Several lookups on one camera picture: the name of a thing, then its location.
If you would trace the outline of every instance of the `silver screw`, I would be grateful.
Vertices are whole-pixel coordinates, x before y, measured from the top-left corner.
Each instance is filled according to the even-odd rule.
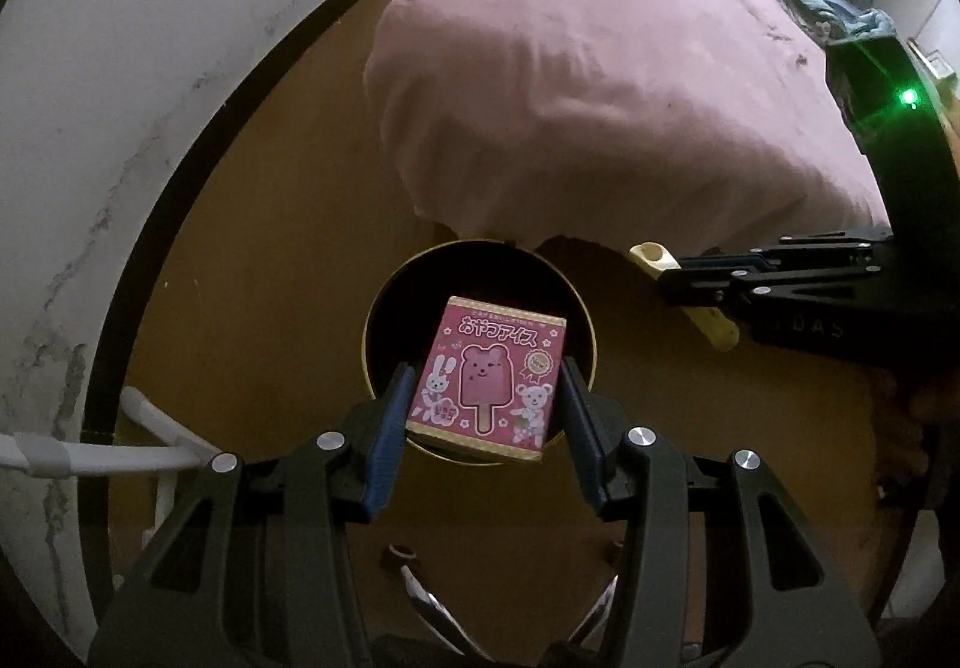
[[[656,433],[649,427],[634,427],[627,433],[627,439],[634,446],[652,446],[656,442]]]
[[[322,436],[318,436],[317,438],[317,446],[322,448],[323,451],[334,451],[346,442],[347,438],[344,438],[344,434],[338,433],[336,430],[330,430],[328,433],[323,433]]]
[[[214,473],[229,473],[237,467],[237,457],[235,454],[218,454],[210,462],[210,467]]]
[[[760,467],[760,455],[750,449],[740,449],[733,455],[733,462],[736,462],[743,470],[757,470]]]

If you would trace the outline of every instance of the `brown floor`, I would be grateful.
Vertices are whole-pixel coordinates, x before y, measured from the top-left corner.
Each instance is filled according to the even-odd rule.
[[[382,166],[364,103],[363,66],[387,1],[349,10],[253,115],[181,229],[136,342],[127,383],[248,461],[283,454],[365,397],[368,304],[437,239]],[[717,354],[616,253],[570,241],[541,251],[593,313],[597,392],[685,451],[760,452],[869,601],[896,518],[875,512],[860,371],[750,342]],[[112,482],[115,573],[136,557],[151,511],[148,480]],[[386,513],[349,537],[372,633],[426,637],[376,564],[384,544],[403,542],[495,657],[533,662],[608,583],[603,548],[616,534],[581,501],[560,443],[541,465],[496,468],[408,450]]]

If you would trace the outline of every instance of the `cartoon bear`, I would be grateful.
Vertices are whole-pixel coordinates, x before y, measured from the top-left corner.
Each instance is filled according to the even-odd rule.
[[[510,405],[514,399],[514,364],[504,345],[489,348],[469,345],[460,366],[460,405],[477,409],[480,435],[493,432],[493,406]]]
[[[514,443],[523,443],[532,439],[536,448],[544,445],[546,432],[544,406],[552,392],[553,387],[549,384],[544,384],[542,387],[517,385],[517,394],[523,400],[523,407],[515,408],[510,412],[512,417],[520,417],[514,424]]]

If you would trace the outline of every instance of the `white pipe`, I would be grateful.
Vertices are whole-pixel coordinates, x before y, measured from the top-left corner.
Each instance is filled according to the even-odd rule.
[[[114,476],[189,470],[204,460],[184,446],[102,446],[99,443],[64,443],[74,476]]]
[[[204,465],[206,460],[186,446],[104,446],[64,443],[50,436],[0,435],[0,467],[41,479],[155,473]]]
[[[164,412],[160,411],[150,400],[147,400],[144,393],[133,387],[124,387],[120,393],[120,410],[127,415],[132,422],[136,422],[145,430],[157,436],[167,446],[186,446],[203,459],[206,464],[216,455],[220,454],[220,449],[213,446],[212,443],[204,441],[196,433],[191,433],[179,422],[170,419]]]
[[[30,462],[23,452],[16,445],[16,438],[13,436],[0,436],[0,467],[11,468],[12,470],[28,470]]]
[[[154,529],[160,529],[174,510],[176,495],[176,471],[160,473],[157,478],[157,505],[154,508]]]

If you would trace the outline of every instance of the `white teddy bear illustration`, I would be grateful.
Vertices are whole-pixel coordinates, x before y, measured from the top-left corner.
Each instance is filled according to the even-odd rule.
[[[438,354],[434,360],[433,369],[426,377],[426,388],[421,390],[421,398],[424,398],[426,411],[421,417],[424,422],[433,422],[441,427],[450,427],[456,422],[460,414],[450,398],[442,398],[444,392],[450,386],[450,373],[453,373],[457,366],[456,357],[446,358],[443,354]]]
[[[514,424],[514,443],[523,443],[533,438],[536,448],[544,445],[544,406],[552,392],[553,387],[549,384],[542,387],[517,385],[517,394],[523,398],[523,407],[510,412],[511,416],[520,417]]]

